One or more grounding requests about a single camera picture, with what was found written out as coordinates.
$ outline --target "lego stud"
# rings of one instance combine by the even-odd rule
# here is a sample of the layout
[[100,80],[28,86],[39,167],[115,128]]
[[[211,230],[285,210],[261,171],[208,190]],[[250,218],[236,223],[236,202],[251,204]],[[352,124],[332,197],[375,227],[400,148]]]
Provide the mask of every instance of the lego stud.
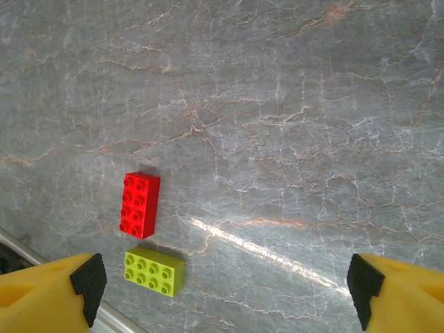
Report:
[[143,214],[142,214],[142,212],[137,211],[137,212],[135,212],[135,213],[133,214],[133,220],[134,220],[134,221],[141,221],[142,218],[143,218]]
[[122,196],[122,201],[127,203],[129,200],[131,200],[131,194],[124,193],[123,196]]
[[127,231],[128,230],[128,222],[123,221],[122,223],[120,223],[119,228],[123,232]]
[[142,206],[144,204],[144,198],[142,196],[138,196],[136,199],[134,199],[134,204],[136,206]]
[[171,287],[169,286],[169,284],[164,283],[162,285],[162,288],[160,288],[160,292],[163,293],[164,295],[167,295],[171,290]]
[[133,273],[132,270],[130,270],[130,269],[126,270],[126,272],[125,272],[125,278],[126,278],[127,280],[132,279],[133,276],[134,276],[134,273]]
[[125,258],[125,265],[131,266],[132,264],[134,264],[134,257],[132,255],[127,255]]
[[130,214],[130,209],[128,207],[124,207],[121,211],[120,211],[120,215],[122,215],[123,217],[128,216]]
[[132,178],[126,178],[123,181],[123,185],[125,185],[125,187],[131,186],[133,184],[133,179]]
[[138,183],[136,184],[136,190],[137,190],[137,191],[141,191],[141,190],[143,190],[144,188],[145,188],[145,182],[140,181],[140,182],[138,182]]
[[145,279],[145,275],[143,275],[143,274],[139,274],[139,275],[136,277],[136,282],[137,282],[138,284],[143,284],[143,283],[145,283],[145,281],[146,281],[146,279]]
[[152,264],[152,265],[150,266],[150,268],[148,268],[148,272],[149,272],[151,275],[156,274],[158,271],[159,271],[159,267],[158,267],[156,264]]
[[137,236],[140,234],[140,228],[139,227],[134,227],[133,229],[131,229],[131,235],[132,236]]
[[138,261],[138,263],[137,263],[137,269],[138,269],[139,271],[141,271],[142,269],[145,269],[145,267],[146,267],[146,262],[145,262],[145,260],[140,259],[140,260]]
[[156,289],[157,288],[157,280],[154,277],[151,280],[149,280],[148,288],[149,289]]
[[164,269],[164,271],[162,272],[162,278],[164,280],[168,280],[171,277],[171,269],[166,268]]

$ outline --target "metal edge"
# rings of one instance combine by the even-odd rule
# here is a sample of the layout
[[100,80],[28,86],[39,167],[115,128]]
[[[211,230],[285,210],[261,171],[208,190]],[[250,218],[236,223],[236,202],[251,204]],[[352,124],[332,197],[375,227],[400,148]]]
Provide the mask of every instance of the metal edge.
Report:
[[[45,260],[45,258],[43,258],[41,255],[39,255],[28,246],[22,244],[18,239],[13,237],[3,228],[0,228],[0,243],[11,248],[33,265],[41,265],[48,262],[47,260]],[[146,331],[143,330],[140,326],[130,321],[104,300],[101,301],[99,310],[97,311],[96,322],[94,323],[93,329],[95,327],[103,326],[109,329],[108,332],[146,333]]]

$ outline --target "lime green lego brick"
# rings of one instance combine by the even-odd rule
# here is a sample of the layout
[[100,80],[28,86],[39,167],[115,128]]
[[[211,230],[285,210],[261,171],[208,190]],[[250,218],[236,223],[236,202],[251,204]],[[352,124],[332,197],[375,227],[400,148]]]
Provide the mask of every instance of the lime green lego brick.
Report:
[[185,262],[140,246],[125,254],[125,279],[174,297],[183,288]]

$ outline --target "gray marble surface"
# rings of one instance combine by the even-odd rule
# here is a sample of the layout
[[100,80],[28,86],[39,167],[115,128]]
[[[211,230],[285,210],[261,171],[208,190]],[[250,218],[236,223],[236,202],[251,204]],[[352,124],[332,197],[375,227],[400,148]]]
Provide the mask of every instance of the gray marble surface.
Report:
[[[0,226],[149,332],[359,332],[352,253],[443,270],[444,0],[0,4]],[[123,177],[162,177],[123,279]]]

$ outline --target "red lego brick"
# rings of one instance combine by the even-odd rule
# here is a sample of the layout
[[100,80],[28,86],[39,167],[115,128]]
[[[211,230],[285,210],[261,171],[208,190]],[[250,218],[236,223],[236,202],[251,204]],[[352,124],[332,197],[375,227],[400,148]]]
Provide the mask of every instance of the red lego brick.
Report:
[[120,230],[139,239],[154,234],[160,178],[127,173],[123,182]]

